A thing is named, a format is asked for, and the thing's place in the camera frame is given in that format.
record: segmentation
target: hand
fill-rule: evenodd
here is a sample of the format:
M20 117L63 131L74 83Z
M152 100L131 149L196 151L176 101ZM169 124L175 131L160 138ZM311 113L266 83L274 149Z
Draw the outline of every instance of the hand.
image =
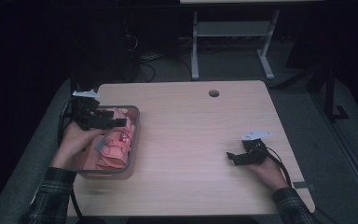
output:
M76 122L72 121L65 130L60 148L51 166L69 169L72 157L84 149L95 136L103 133L104 130L100 129L83 131Z
M260 165L251 164L246 167L255 172L273 191L290 187L284 179L279 165L270 158L266 158Z

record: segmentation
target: metal stand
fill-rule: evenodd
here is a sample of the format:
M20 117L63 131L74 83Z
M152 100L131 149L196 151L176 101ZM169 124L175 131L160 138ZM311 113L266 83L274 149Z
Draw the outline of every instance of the metal stand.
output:
M279 10L275 10L271 21L198 21L198 12L195 11L193 21L193 51L191 53L191 79L199 80L200 78L197 56L198 36L265 36L266 42L263 48L257 50L257 55L266 77L273 79L274 75L266 55L279 13Z

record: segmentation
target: dark background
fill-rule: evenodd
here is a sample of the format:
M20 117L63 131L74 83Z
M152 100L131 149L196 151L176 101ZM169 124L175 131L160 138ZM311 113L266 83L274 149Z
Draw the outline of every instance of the dark background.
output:
M64 2L79 6L77 1ZM117 2L126 4L93 3L115 6ZM0 1L0 192L54 93L68 77L75 75L83 89L104 82L131 82L137 76L137 55L127 51L125 34L137 35L141 46L175 54L176 38L191 36L187 24L191 16L189 11L161 11L128 17L127 13L59 9L54 1ZM165 28L150 25L154 23ZM358 1L340 1L300 14L283 11L274 38L288 36L296 38L289 66L306 69L326 60L358 103Z

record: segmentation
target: black object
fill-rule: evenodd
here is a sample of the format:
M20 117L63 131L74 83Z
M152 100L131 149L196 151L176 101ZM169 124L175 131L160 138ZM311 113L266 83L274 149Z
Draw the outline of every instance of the black object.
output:
M100 102L93 98L79 98L81 105L74 114L74 121L83 130L90 128L113 129L114 127L125 127L127 119L113 119L115 112L98 110Z
M227 153L228 158L234 161L234 164L236 166L261 164L269 154L266 145L261 141L260 138L252 141L242 140L242 144L243 147L245 148L246 153L240 155L234 155L229 152Z

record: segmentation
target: left hand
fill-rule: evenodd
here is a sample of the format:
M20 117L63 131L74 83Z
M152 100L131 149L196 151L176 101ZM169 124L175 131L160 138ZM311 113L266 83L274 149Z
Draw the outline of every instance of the left hand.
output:
M65 130L60 148L54 157L51 167L69 169L72 157L86 147L86 145L104 130L91 129L83 131L76 122L72 121Z

